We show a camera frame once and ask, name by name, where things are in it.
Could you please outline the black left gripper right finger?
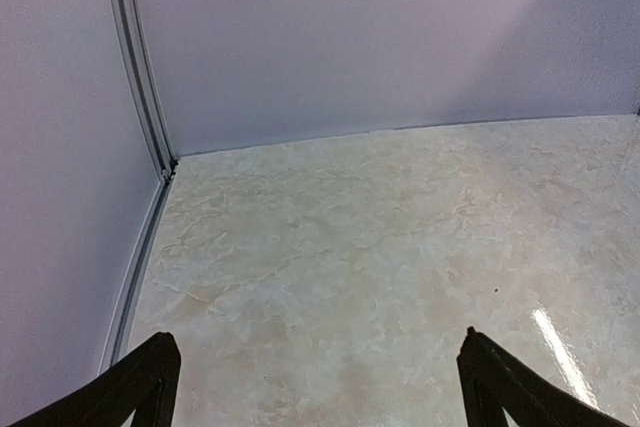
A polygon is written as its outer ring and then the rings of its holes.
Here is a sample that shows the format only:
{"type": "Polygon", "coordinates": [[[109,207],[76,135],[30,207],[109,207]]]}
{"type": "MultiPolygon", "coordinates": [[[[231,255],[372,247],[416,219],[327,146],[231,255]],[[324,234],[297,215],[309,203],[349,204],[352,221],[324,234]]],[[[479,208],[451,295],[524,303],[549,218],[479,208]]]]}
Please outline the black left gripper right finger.
{"type": "Polygon", "coordinates": [[[623,427],[555,387],[486,334],[470,327],[457,356],[469,426],[623,427]]]}

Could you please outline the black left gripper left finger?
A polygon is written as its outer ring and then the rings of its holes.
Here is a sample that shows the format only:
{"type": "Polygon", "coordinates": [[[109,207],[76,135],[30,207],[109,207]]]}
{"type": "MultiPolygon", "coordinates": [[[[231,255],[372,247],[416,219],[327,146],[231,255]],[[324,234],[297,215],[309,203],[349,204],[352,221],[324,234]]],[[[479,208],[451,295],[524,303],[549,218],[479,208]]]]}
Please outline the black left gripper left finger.
{"type": "Polygon", "coordinates": [[[17,426],[170,426],[181,354],[158,332],[89,384],[17,421],[17,426]]]}

